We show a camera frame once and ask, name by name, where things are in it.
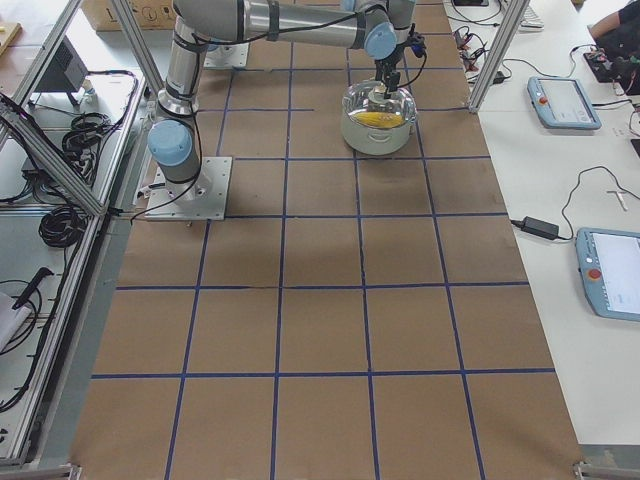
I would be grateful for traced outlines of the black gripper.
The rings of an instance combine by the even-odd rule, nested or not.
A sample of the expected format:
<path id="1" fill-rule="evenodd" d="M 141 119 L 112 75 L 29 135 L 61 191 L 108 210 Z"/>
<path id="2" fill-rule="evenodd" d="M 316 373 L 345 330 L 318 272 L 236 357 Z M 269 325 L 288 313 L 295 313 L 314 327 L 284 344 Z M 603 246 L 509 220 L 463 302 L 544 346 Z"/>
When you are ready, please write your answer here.
<path id="1" fill-rule="evenodd" d="M 400 54 L 393 52 L 384 59 L 375 61 L 375 80 L 385 85 L 384 98 L 390 99 L 392 93 L 391 85 L 398 85 L 400 73 L 397 71 L 397 64 L 400 61 Z"/>

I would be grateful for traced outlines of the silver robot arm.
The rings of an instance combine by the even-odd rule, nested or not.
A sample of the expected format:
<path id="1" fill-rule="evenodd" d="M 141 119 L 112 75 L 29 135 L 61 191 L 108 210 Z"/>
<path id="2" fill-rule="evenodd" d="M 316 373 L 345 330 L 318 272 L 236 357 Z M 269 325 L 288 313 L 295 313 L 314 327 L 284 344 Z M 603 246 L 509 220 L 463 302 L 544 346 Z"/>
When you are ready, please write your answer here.
<path id="1" fill-rule="evenodd" d="M 253 43 L 263 67 L 282 67 L 292 46 L 361 50 L 387 91 L 400 89 L 397 65 L 408 49 L 425 54 L 412 1 L 175 1 L 169 68 L 158 95 L 160 123 L 148 147 L 173 199 L 196 195 L 204 175 L 197 152 L 198 89 L 208 53 Z"/>

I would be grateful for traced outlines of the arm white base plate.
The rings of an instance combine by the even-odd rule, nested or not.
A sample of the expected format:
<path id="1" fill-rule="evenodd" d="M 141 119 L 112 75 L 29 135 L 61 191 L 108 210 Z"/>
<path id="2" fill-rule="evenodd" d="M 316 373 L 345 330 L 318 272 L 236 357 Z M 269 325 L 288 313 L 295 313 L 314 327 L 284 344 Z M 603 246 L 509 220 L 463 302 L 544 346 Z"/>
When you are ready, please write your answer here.
<path id="1" fill-rule="evenodd" d="M 209 45 L 204 60 L 205 70 L 229 70 L 246 68 L 249 45 Z"/>
<path id="2" fill-rule="evenodd" d="M 152 221 L 223 220 L 231 178 L 231 157 L 204 157 L 194 185 L 165 180 L 161 168 L 155 181 L 162 186 L 150 192 L 143 218 Z"/>

